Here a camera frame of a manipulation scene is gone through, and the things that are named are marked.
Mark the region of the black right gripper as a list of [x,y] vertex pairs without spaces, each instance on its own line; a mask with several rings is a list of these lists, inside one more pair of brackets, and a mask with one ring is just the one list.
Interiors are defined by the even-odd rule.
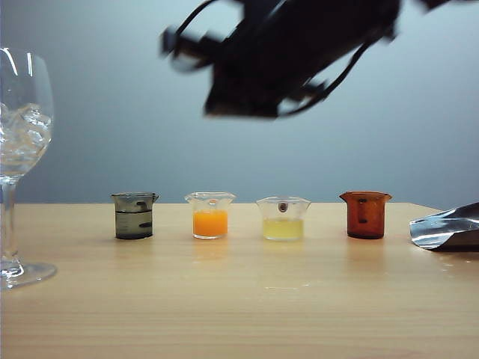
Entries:
[[215,63],[212,92],[294,92],[343,55],[373,42],[370,25],[271,24],[245,39],[232,37],[216,60],[222,45],[216,38],[196,39],[171,26],[160,35],[160,49],[172,51],[171,65],[177,72],[191,73]]

